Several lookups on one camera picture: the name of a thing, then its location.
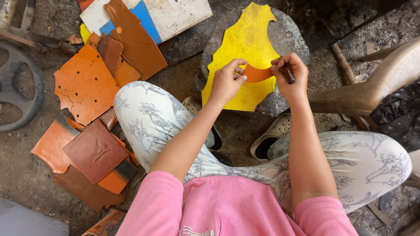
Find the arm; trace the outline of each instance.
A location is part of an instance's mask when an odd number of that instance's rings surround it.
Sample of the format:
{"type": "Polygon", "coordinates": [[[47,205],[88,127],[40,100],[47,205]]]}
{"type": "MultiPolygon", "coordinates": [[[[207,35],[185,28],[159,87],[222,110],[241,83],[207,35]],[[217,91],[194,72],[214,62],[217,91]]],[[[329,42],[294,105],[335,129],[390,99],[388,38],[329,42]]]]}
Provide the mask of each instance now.
{"type": "Polygon", "coordinates": [[[330,165],[318,138],[315,122],[306,93],[308,69],[295,53],[271,62],[280,93],[290,105],[291,125],[289,143],[289,174],[291,205],[296,206],[313,197],[329,196],[338,199],[337,187],[330,165]],[[296,79],[288,84],[280,69],[284,63],[292,67],[296,79]]]}
{"type": "Polygon", "coordinates": [[[198,114],[163,148],[150,172],[164,170],[175,176],[181,183],[184,182],[184,178],[200,152],[217,116],[246,81],[246,76],[235,74],[242,75],[244,70],[238,65],[246,63],[246,60],[234,59],[215,72],[209,100],[198,114]]]}

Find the hand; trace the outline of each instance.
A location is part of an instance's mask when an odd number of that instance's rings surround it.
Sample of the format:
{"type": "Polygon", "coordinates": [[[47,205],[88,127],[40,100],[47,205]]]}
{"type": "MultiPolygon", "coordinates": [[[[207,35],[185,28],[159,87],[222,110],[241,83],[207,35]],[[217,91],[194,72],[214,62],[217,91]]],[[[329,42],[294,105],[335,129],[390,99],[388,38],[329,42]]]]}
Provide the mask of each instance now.
{"type": "Polygon", "coordinates": [[[278,90],[290,105],[303,99],[308,99],[306,91],[308,83],[308,68],[299,56],[296,55],[296,53],[292,52],[281,58],[272,60],[271,64],[271,72],[277,79],[278,90]],[[294,84],[288,84],[281,69],[285,63],[291,65],[291,72],[296,79],[294,84]]]}
{"type": "Polygon", "coordinates": [[[247,63],[243,59],[233,59],[223,68],[216,70],[209,101],[218,101],[223,105],[230,101],[248,79],[247,76],[242,76],[244,70],[239,67],[239,65],[246,65],[247,63]]]}

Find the wooden handle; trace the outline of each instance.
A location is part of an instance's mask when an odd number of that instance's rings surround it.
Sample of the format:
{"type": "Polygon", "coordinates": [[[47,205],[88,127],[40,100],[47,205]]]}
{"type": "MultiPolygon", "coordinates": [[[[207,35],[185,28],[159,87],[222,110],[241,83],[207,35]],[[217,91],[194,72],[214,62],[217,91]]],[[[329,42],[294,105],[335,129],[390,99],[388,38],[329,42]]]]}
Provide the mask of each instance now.
{"type": "Polygon", "coordinates": [[[294,79],[293,74],[291,73],[291,65],[285,63],[284,66],[281,68],[284,72],[284,75],[286,76],[287,82],[289,84],[294,84],[296,80],[294,79]]]}

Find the black rubber wheel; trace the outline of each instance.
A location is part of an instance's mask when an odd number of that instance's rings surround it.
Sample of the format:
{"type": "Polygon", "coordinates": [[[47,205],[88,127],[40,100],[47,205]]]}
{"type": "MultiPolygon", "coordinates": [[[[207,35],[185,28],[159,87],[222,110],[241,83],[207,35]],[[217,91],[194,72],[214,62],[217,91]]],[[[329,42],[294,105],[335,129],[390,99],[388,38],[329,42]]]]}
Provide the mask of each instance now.
{"type": "Polygon", "coordinates": [[[0,67],[0,104],[11,103],[23,112],[20,120],[0,125],[0,131],[12,131],[20,129],[31,122],[42,108],[44,103],[44,77],[38,68],[34,59],[17,46],[0,41],[0,48],[9,51],[9,59],[2,67],[0,67]],[[35,80],[35,96],[32,100],[21,94],[15,87],[15,77],[19,69],[27,64],[35,80]]]}

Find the stone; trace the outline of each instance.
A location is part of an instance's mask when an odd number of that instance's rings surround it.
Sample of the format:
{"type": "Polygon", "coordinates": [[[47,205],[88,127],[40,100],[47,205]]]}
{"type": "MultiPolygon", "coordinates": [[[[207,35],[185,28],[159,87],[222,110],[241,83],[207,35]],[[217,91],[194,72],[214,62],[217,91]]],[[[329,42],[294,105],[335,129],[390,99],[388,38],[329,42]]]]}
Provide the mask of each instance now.
{"type": "MultiPolygon", "coordinates": [[[[279,55],[295,52],[302,59],[303,63],[308,65],[310,60],[309,48],[305,44],[296,24],[285,13],[274,8],[271,8],[271,11],[277,21],[271,21],[268,24],[267,33],[274,50],[279,55]]],[[[204,48],[201,57],[201,66],[197,69],[197,78],[194,78],[195,86],[199,91],[202,91],[207,83],[207,77],[209,75],[207,66],[213,60],[213,53],[216,52],[222,44],[225,30],[239,20],[241,13],[242,11],[236,10],[221,16],[214,27],[210,39],[204,48]]],[[[257,105],[255,112],[276,117],[288,108],[288,103],[284,97],[280,95],[276,86],[274,92],[267,95],[265,99],[257,105]]]]}

